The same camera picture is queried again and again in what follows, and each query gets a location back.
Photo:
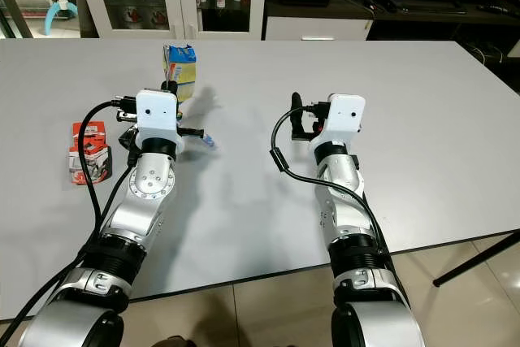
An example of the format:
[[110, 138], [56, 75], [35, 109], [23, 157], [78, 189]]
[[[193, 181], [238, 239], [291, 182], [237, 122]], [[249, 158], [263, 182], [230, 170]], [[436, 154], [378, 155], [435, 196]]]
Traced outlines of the white low drawer unit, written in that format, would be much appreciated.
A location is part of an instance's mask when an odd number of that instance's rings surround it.
[[374, 20], [268, 16], [264, 40], [366, 40]]

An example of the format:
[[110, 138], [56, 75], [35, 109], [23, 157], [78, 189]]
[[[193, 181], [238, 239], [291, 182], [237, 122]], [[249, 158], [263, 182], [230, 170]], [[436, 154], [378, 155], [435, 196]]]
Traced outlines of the black low console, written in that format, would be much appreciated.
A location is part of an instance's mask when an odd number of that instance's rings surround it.
[[265, 2], [268, 16], [374, 20], [367, 40], [456, 42], [520, 90], [520, 0], [330, 0], [326, 7]]

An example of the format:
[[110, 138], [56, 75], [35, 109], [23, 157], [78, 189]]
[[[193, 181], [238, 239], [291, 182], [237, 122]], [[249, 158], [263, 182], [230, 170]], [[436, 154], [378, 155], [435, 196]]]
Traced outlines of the white table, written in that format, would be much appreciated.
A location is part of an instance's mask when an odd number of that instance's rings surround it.
[[[163, 40], [16, 39], [0, 45], [0, 316], [82, 246], [93, 223], [71, 184], [71, 126], [100, 102], [153, 88]], [[314, 187], [270, 156], [290, 95], [366, 99], [350, 149], [394, 253], [520, 229], [520, 95], [449, 41], [201, 40], [198, 110], [215, 149], [177, 161], [177, 201], [137, 300], [327, 265]]]

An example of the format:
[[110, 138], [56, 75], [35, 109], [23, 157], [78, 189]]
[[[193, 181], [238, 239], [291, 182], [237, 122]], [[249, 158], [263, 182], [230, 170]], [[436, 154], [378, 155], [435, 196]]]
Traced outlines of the black table leg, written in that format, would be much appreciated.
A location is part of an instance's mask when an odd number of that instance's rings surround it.
[[520, 243], [520, 229], [517, 229], [516, 232], [510, 233], [505, 237], [505, 239], [491, 245], [486, 250], [483, 250], [482, 253], [476, 254], [473, 258], [467, 259], [467, 261], [462, 262], [456, 268], [453, 268], [452, 270], [449, 270], [449, 272], [442, 274], [442, 276], [437, 277], [437, 279], [433, 279], [432, 284], [434, 284], [435, 287], [441, 287], [442, 284], [446, 284], [450, 280], [456, 279], [456, 277], [468, 272], [479, 264], [482, 264], [482, 262], [486, 262], [488, 259], [504, 253], [505, 250], [517, 245], [517, 243]]

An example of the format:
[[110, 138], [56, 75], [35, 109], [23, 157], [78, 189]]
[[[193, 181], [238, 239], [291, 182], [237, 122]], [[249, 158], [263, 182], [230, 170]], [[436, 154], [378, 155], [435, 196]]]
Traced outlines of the blue yellow drink carton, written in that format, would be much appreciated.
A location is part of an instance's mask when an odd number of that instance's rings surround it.
[[197, 55], [191, 45], [163, 47], [166, 80], [175, 80], [179, 91], [175, 92], [178, 102], [192, 98], [197, 83]]

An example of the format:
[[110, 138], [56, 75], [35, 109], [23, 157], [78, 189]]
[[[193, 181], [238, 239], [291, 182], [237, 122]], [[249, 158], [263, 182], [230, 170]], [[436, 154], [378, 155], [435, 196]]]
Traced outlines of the dark crumpled wrapper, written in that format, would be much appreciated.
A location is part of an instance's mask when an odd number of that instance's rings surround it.
[[127, 128], [122, 135], [119, 136], [120, 145], [130, 153], [130, 155], [140, 154], [140, 147], [137, 146], [135, 139], [137, 138], [138, 127], [136, 124]]

